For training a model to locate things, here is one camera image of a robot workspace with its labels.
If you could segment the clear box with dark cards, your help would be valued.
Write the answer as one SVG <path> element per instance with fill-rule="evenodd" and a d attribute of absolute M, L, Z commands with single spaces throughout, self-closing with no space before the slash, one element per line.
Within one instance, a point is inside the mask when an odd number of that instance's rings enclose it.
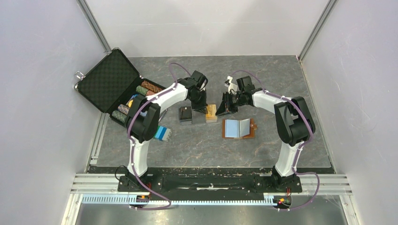
<path fill-rule="evenodd" d="M 192 108 L 190 106 L 183 106 L 179 108 L 179 122 L 181 125 L 190 125 L 193 122 Z"/>

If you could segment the brown leather card holder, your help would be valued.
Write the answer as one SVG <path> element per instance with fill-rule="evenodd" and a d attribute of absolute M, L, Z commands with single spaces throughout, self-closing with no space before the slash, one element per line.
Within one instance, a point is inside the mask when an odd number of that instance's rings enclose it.
<path fill-rule="evenodd" d="M 253 118 L 243 120 L 224 119 L 222 121 L 222 138 L 250 139 L 256 136 L 257 125 Z"/>

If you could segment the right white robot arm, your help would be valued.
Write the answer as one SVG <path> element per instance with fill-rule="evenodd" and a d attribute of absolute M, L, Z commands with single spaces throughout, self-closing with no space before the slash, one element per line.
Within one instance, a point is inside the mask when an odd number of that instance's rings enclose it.
<path fill-rule="evenodd" d="M 250 105 L 265 109 L 275 115 L 276 128 L 282 140 L 278 161 L 273 167 L 271 186 L 276 191 L 284 191 L 295 177 L 296 164 L 303 145 L 315 132 L 314 120 L 303 97 L 289 98 L 273 94 L 262 88 L 255 88 L 249 76 L 232 82 L 228 76 L 222 103 L 217 116 L 238 112 L 238 107 Z"/>

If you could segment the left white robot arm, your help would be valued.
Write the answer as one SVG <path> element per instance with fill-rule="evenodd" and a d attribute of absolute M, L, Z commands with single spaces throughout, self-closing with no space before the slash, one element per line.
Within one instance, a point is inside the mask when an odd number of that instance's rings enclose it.
<path fill-rule="evenodd" d="M 137 96 L 133 99 L 126 116 L 125 125 L 130 140 L 130 159 L 127 166 L 133 175 L 130 186 L 142 191 L 147 186 L 147 153 L 150 140 L 158 130 L 160 114 L 174 104 L 189 100 L 193 111 L 207 113 L 207 77 L 194 71 L 186 78 L 179 78 L 159 93 L 147 97 Z"/>

